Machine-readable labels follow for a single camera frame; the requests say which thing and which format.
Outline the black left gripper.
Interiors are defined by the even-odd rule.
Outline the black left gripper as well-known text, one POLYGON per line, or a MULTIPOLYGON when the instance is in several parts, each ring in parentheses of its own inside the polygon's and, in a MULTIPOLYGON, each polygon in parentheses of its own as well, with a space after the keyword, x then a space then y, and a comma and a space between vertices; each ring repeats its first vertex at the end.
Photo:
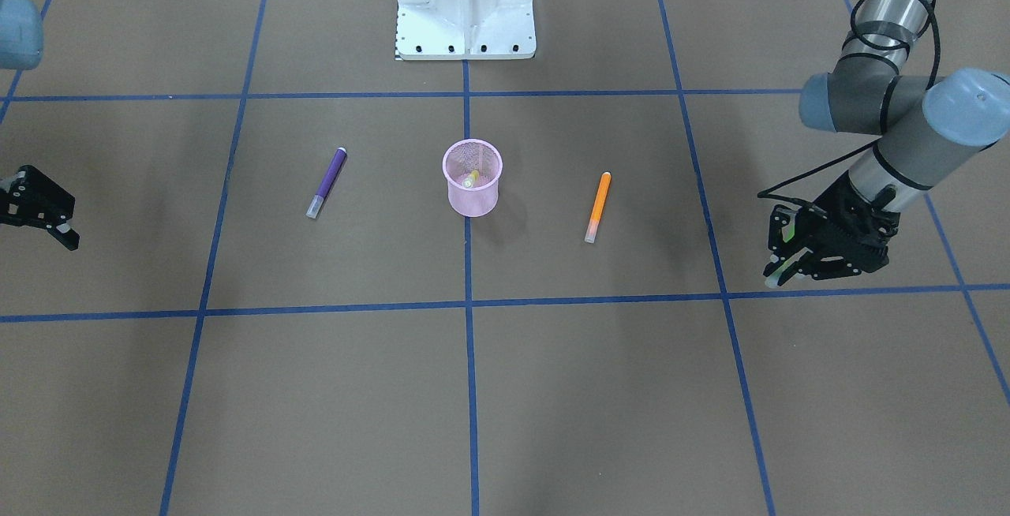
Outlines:
POLYGON ((888 264, 888 242, 899 229, 900 214, 886 209, 896 197, 897 188, 891 184, 867 200, 843 174, 811 207, 776 204, 769 215, 768 249, 795 253, 783 281, 879 271, 888 264))

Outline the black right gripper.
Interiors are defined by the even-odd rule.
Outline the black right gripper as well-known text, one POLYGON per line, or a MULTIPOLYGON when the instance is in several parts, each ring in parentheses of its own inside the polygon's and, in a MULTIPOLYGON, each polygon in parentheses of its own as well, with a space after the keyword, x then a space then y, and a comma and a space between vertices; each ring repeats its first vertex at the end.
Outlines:
POLYGON ((75 203, 75 196, 32 165, 22 165, 21 171, 1 181, 1 224, 46 230, 69 251, 77 250, 80 242, 71 223, 75 203))

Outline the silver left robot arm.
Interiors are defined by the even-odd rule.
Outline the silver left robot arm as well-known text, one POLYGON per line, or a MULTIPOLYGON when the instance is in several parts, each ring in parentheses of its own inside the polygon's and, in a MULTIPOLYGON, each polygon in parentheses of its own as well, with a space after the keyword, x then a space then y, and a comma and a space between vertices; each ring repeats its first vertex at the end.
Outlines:
POLYGON ((802 88, 799 116, 811 129, 870 136, 815 200, 780 196, 769 215, 767 285, 873 274, 910 204, 974 154, 1008 134, 1007 75, 960 68, 927 77, 902 67, 925 32, 937 33, 935 0, 858 0, 830 73, 802 88))

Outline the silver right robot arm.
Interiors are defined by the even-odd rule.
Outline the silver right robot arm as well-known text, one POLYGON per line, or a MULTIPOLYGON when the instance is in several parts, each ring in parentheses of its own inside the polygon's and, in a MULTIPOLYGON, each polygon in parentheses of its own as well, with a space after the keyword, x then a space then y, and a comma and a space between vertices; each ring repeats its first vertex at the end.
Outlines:
MULTIPOLYGON (((1 67, 32 70, 43 58, 43 19, 30 0, 1 0, 1 67)), ((76 197, 39 168, 21 165, 1 181, 3 226, 46 231, 65 249, 79 249, 80 235, 73 229, 76 197)))

